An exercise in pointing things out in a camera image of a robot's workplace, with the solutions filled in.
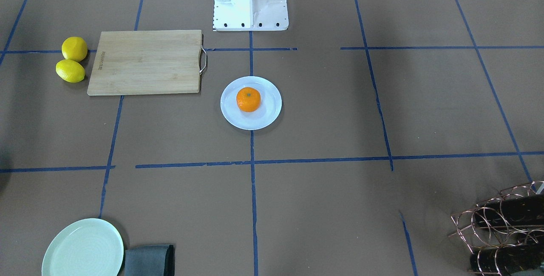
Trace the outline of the light blue plate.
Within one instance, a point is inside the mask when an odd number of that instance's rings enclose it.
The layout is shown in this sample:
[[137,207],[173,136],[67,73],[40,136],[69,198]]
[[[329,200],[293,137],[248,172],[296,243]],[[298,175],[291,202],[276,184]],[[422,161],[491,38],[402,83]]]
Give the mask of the light blue plate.
[[[236,101],[238,92],[253,88],[260,93],[260,106],[252,112],[239,108]],[[262,77],[246,76],[234,80],[226,86],[220,97],[220,109],[225,119],[233,126],[254,131],[272,124],[282,109],[282,97],[278,88]]]

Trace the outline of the orange fruit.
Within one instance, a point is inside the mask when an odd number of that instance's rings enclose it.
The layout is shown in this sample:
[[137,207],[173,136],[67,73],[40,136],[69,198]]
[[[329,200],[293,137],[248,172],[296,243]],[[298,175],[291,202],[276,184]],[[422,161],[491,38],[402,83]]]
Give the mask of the orange fruit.
[[255,88],[243,87],[236,94],[236,104],[243,112],[257,111],[261,105],[261,94]]

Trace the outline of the green plate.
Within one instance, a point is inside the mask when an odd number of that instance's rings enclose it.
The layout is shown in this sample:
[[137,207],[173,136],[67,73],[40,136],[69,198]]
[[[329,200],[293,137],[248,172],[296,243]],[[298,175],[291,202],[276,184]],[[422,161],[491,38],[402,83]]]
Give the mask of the green plate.
[[124,242],[117,228],[97,218],[66,226],[49,243],[43,276],[116,276],[124,262]]

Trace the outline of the wooden cutting board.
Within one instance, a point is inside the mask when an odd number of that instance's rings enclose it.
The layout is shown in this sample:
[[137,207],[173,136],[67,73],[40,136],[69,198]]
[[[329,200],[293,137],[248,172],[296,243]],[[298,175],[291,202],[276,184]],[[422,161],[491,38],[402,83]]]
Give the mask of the wooden cutting board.
[[206,68],[202,30],[103,31],[87,94],[196,94]]

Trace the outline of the dark folded cloth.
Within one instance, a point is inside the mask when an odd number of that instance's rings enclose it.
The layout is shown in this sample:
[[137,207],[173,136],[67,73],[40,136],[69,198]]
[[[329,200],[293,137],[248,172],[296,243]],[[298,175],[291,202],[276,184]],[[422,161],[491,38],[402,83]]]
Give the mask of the dark folded cloth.
[[125,276],[174,276],[174,245],[144,245],[125,251]]

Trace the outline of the lemon near board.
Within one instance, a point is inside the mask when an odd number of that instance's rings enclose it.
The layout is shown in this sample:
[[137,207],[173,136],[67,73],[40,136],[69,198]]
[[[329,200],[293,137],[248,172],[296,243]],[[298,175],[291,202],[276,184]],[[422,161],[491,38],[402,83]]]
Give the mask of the lemon near board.
[[56,74],[66,82],[78,83],[84,80],[85,69],[74,60],[64,59],[56,64]]

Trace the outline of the lemon far from board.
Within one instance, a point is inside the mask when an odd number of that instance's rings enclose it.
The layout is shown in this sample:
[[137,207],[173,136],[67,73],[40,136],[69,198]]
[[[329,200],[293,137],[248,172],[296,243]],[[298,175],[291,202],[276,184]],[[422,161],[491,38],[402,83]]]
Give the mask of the lemon far from board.
[[83,37],[68,37],[61,45],[61,52],[66,60],[80,62],[87,57],[88,46]]

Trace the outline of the green bottle back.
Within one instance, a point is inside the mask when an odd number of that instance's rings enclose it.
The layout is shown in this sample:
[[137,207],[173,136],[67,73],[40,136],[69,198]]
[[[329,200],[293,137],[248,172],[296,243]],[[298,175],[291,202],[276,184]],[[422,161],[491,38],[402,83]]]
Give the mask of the green bottle back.
[[484,204],[476,210],[474,220],[480,227],[514,226],[532,229],[544,225],[544,195],[514,198]]

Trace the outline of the green bottle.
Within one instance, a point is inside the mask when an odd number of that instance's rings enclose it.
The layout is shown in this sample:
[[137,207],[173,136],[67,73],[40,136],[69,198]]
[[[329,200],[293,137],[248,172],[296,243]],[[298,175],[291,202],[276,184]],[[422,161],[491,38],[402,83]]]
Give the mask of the green bottle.
[[478,276],[542,276],[544,245],[480,248],[470,255],[470,271]]
[[514,198],[484,204],[476,210],[474,220],[480,227],[514,226],[532,229],[544,225],[544,195]]

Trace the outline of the green bottle middle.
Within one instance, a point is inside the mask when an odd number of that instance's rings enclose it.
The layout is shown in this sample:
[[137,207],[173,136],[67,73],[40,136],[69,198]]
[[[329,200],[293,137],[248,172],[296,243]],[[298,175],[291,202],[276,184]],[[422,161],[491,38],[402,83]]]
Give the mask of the green bottle middle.
[[544,245],[480,248],[470,255],[470,271],[478,276],[542,276]]

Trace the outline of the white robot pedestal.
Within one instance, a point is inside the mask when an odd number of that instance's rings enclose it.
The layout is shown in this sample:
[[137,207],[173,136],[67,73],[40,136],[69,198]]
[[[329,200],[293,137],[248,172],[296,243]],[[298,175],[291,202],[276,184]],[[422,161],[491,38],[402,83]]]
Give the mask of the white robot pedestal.
[[214,0],[214,31],[285,31],[287,0]]

